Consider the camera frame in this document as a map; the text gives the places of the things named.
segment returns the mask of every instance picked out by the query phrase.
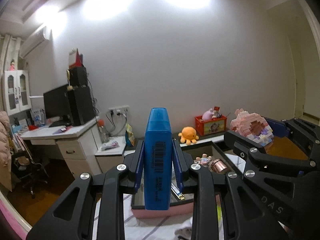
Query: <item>computer monitor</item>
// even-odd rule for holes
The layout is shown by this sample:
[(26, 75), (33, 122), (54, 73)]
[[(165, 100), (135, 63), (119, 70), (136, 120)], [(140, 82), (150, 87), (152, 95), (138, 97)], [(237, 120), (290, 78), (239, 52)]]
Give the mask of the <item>computer monitor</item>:
[(70, 109), (69, 102), (67, 98), (67, 86), (65, 84), (58, 88), (52, 89), (43, 94), (44, 97), (44, 109), (47, 118), (52, 118), (56, 116), (62, 117), (62, 120), (53, 122), (50, 127), (59, 125), (70, 125)]

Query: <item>rose gold container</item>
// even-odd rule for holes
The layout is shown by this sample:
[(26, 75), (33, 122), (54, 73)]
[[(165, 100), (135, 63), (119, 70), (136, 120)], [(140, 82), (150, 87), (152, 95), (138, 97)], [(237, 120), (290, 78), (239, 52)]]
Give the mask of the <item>rose gold container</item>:
[(229, 168), (220, 159), (216, 159), (212, 162), (211, 169), (220, 174), (226, 174), (229, 171)]

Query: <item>blue highlighter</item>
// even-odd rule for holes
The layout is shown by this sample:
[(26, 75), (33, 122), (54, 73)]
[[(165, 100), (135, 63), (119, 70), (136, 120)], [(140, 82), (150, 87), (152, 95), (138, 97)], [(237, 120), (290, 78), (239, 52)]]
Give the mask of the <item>blue highlighter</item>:
[(165, 108), (151, 109), (144, 148), (145, 208), (168, 210), (172, 180), (172, 133)]

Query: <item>pink building block sculpture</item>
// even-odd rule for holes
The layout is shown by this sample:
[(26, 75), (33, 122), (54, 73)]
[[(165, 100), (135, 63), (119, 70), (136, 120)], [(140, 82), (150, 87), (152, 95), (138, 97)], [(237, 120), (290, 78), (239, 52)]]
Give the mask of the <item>pink building block sculpture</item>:
[(235, 112), (236, 119), (230, 123), (230, 129), (239, 133), (262, 146), (272, 141), (272, 129), (261, 115), (257, 113), (249, 114), (242, 108)]

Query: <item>barcode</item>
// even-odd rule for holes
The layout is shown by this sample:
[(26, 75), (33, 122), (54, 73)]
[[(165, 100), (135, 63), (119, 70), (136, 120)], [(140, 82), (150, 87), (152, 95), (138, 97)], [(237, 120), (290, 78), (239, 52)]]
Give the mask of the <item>barcode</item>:
[(163, 173), (163, 157), (165, 156), (165, 142), (155, 144), (155, 172)]

